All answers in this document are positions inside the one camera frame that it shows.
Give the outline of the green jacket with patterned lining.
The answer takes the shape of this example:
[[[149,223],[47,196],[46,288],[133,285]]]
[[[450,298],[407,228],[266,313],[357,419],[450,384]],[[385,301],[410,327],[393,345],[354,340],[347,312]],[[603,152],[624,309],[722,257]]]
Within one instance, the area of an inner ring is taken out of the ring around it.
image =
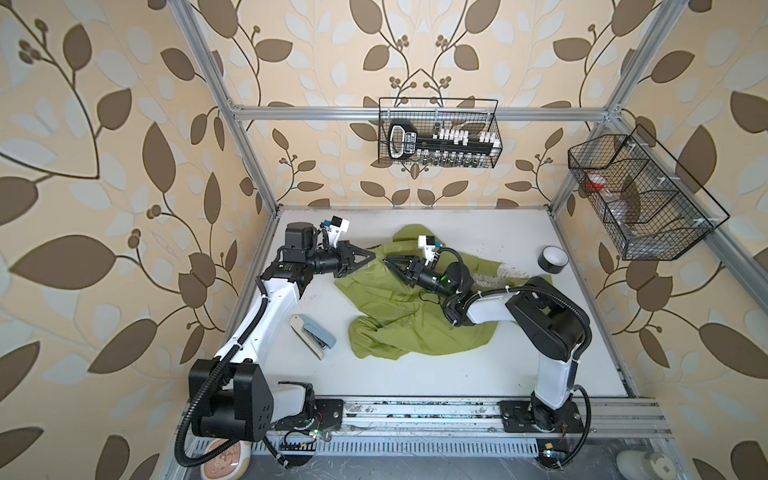
[[[348,326],[353,354],[397,360],[409,353],[429,356],[457,354],[480,348],[498,324],[454,327],[444,316],[438,297],[409,287],[383,263],[386,256],[422,254],[417,238],[431,231],[419,224],[403,227],[392,241],[374,248],[366,267],[335,281],[335,286],[360,312]]]

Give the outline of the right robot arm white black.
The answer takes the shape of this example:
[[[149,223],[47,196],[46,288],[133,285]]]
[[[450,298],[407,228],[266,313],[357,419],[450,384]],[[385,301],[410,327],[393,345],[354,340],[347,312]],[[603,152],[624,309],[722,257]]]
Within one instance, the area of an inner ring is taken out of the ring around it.
[[[566,453],[555,454],[547,447],[538,457],[546,469],[569,465],[586,443],[591,428],[589,395],[575,383],[580,358],[593,338],[586,312],[538,276],[519,286],[475,290],[463,258],[447,247],[426,258],[388,255],[384,264],[402,283],[436,295],[444,317],[454,327],[513,322],[521,328],[539,354],[538,376],[526,407],[511,402],[500,404],[507,423],[565,435],[568,422],[578,413],[573,395],[581,393],[585,413],[576,445]]]

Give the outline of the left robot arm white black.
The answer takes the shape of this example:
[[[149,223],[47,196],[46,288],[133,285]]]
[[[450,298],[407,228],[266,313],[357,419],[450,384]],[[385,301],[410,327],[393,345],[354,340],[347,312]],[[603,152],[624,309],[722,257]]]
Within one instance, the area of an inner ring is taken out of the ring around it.
[[[196,361],[189,372],[189,405],[174,443],[180,466],[201,466],[241,441],[263,443],[286,465],[268,431],[277,424],[299,430],[321,425],[312,385],[272,386],[261,364],[314,277],[342,278],[375,259],[373,251],[342,239],[348,226],[337,216],[318,226],[287,225],[283,246],[255,280],[257,291],[243,321],[213,358]]]

